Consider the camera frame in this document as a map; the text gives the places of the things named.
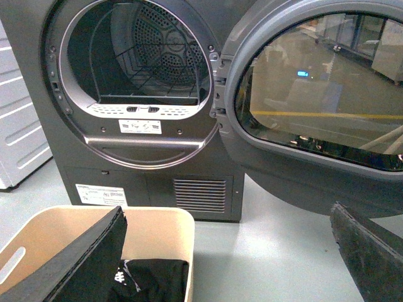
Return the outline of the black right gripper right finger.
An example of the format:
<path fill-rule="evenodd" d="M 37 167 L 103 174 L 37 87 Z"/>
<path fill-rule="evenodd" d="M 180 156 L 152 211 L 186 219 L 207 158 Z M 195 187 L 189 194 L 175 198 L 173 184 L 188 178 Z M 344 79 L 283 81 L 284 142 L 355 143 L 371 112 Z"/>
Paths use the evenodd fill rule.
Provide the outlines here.
<path fill-rule="evenodd" d="M 330 214 L 339 253 L 364 301 L 402 301 L 402 237 L 341 203 Z"/>

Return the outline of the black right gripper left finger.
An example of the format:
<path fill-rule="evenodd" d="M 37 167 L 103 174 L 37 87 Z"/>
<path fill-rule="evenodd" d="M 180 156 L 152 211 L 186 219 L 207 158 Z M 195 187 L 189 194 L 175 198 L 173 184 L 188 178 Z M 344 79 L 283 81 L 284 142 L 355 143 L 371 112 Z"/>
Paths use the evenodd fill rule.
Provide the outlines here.
<path fill-rule="evenodd" d="M 119 206 L 35 215 L 1 251 L 1 301 L 106 301 L 126 231 Z"/>

